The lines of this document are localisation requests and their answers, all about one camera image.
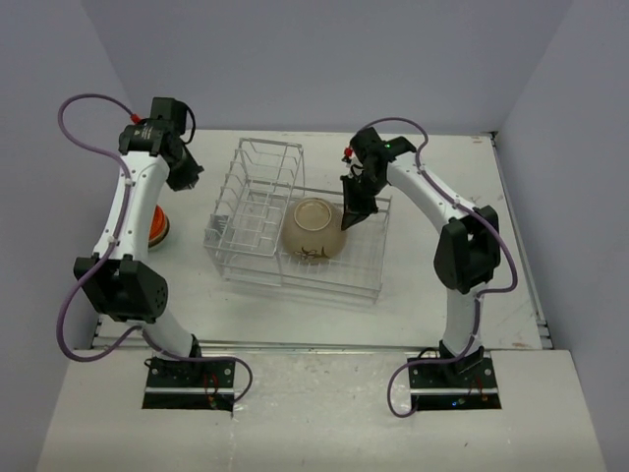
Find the orange plastic bowl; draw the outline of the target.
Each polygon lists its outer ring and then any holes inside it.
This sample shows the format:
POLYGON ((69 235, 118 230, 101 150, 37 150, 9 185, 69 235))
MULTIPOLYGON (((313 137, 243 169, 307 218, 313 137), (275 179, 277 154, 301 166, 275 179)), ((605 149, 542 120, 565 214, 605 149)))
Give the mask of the orange plastic bowl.
POLYGON ((149 230, 148 244, 154 246, 161 242, 169 231, 169 220, 160 206, 156 206, 149 230))

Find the large beige ceramic bowl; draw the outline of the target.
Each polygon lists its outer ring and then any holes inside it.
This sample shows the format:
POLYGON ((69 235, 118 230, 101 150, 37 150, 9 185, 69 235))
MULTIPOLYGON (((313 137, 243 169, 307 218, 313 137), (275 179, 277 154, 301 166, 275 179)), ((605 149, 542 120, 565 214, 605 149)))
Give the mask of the large beige ceramic bowl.
POLYGON ((281 229, 284 251, 305 264, 320 264, 338 256, 348 233, 341 229, 342 211, 321 198, 303 198, 290 204, 281 229))

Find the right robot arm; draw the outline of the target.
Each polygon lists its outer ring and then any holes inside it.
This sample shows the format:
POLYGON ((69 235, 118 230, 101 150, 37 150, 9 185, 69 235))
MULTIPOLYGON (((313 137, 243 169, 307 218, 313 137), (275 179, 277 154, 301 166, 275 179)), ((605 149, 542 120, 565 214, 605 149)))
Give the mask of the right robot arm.
POLYGON ((376 197, 387 186, 402 192, 422 211, 438 233, 433 268, 447 289, 446 329, 439 341, 440 378, 459 386, 483 357, 480 339, 480 295, 500 264, 497 213, 492 207, 471 207, 421 162, 406 138, 384 140, 373 127, 350 140, 341 177, 343 216, 347 230, 378 212, 376 197))

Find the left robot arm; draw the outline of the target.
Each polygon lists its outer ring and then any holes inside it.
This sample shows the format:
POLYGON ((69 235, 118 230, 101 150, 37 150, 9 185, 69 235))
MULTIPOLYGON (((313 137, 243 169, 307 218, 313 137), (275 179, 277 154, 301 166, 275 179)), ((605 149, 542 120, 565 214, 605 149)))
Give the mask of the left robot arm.
POLYGON ((74 274, 92 307, 138 331, 156 353, 172 359, 169 374, 192 386, 203 377, 196 338, 168 308, 166 279, 147 263, 149 233, 163 187, 191 190, 203 169, 183 140, 194 114, 186 103, 156 97, 145 118, 134 118, 119 136, 113 157, 118 183, 104 230, 74 274))

